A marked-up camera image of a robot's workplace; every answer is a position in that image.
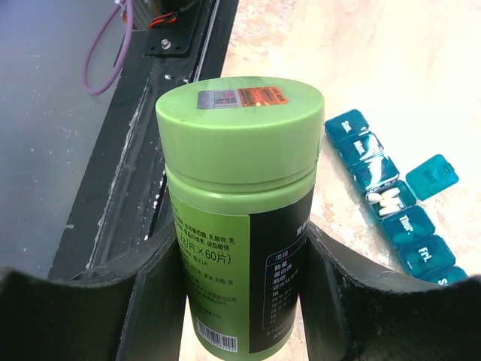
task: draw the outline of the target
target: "screw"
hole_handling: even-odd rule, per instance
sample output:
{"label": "screw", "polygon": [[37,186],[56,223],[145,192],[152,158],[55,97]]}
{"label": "screw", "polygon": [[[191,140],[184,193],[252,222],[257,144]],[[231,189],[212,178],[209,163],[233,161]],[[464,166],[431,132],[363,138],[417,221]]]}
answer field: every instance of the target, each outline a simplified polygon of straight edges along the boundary
{"label": "screw", "polygon": [[162,49],[167,50],[169,47],[171,47],[171,42],[167,39],[164,39],[160,42],[162,45]]}

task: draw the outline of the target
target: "orange sticker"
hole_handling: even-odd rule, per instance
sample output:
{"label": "orange sticker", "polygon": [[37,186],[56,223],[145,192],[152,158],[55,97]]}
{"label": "orange sticker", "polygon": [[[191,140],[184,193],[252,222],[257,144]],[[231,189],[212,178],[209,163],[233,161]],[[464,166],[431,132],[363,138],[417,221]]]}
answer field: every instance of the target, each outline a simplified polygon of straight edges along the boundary
{"label": "orange sticker", "polygon": [[277,86],[238,89],[243,107],[262,107],[265,105],[287,104],[289,100]]}

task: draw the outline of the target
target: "pill bottle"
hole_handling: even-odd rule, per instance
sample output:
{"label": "pill bottle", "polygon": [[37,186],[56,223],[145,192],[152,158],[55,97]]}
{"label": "pill bottle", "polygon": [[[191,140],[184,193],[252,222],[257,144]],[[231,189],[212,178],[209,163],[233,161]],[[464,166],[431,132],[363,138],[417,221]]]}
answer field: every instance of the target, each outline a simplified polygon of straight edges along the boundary
{"label": "pill bottle", "polygon": [[265,359],[292,331],[324,98],[227,77],[173,89],[156,113],[195,333],[220,359]]}

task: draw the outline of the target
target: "bottle label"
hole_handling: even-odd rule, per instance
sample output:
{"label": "bottle label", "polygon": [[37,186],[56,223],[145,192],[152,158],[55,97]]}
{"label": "bottle label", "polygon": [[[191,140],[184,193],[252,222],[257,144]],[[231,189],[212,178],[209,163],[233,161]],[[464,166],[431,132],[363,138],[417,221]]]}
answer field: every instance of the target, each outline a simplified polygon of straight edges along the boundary
{"label": "bottle label", "polygon": [[289,100],[278,86],[257,88],[202,90],[198,93],[198,109],[263,107],[287,104]]}
{"label": "bottle label", "polygon": [[217,356],[258,353],[294,322],[313,189],[246,216],[191,207],[171,192],[195,332]]}

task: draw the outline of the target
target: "pill organizer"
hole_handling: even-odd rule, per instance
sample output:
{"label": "pill organizer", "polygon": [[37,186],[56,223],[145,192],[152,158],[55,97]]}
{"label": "pill organizer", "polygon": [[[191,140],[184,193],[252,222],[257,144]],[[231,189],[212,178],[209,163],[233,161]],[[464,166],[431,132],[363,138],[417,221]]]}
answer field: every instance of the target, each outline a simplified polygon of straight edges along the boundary
{"label": "pill organizer", "polygon": [[400,172],[360,111],[325,122],[329,143],[339,154],[365,206],[406,273],[441,286],[467,278],[420,201],[459,181],[454,168],[437,154],[400,179]]}

